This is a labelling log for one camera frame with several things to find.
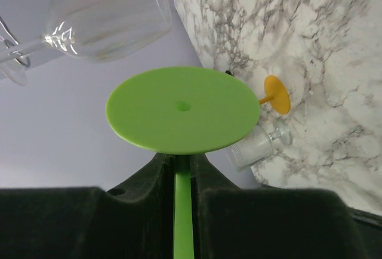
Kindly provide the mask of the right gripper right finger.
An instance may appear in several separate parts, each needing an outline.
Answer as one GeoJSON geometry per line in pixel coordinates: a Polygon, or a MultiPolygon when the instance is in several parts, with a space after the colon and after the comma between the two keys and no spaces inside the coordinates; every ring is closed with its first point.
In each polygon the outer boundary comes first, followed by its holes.
{"type": "Polygon", "coordinates": [[[190,158],[196,258],[380,258],[381,217],[325,189],[241,189],[190,158]]]}

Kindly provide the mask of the yellow plastic wine glass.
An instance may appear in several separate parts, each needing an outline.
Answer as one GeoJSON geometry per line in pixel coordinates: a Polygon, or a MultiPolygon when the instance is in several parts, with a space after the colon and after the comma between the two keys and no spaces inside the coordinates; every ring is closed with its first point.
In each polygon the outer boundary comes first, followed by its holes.
{"type": "Polygon", "coordinates": [[[287,115],[291,110],[291,100],[283,82],[275,75],[269,75],[264,80],[265,97],[259,104],[269,103],[273,110],[281,115],[287,115]]]}

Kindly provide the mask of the green plastic wine glass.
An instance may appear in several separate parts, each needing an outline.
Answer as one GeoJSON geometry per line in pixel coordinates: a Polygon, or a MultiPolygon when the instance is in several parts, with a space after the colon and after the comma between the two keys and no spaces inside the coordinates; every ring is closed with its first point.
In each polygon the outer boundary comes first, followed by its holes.
{"type": "Polygon", "coordinates": [[[106,103],[110,127],[123,140],[173,155],[174,258],[194,258],[190,156],[243,139],[260,117],[244,83],[202,67],[163,67],[127,79],[106,103]]]}

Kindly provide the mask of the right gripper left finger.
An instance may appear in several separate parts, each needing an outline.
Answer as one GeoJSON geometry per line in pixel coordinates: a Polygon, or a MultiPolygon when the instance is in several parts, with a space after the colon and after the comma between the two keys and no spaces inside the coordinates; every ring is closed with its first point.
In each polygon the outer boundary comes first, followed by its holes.
{"type": "Polygon", "coordinates": [[[171,258],[174,169],[156,154],[116,187],[1,190],[2,258],[171,258]]]}

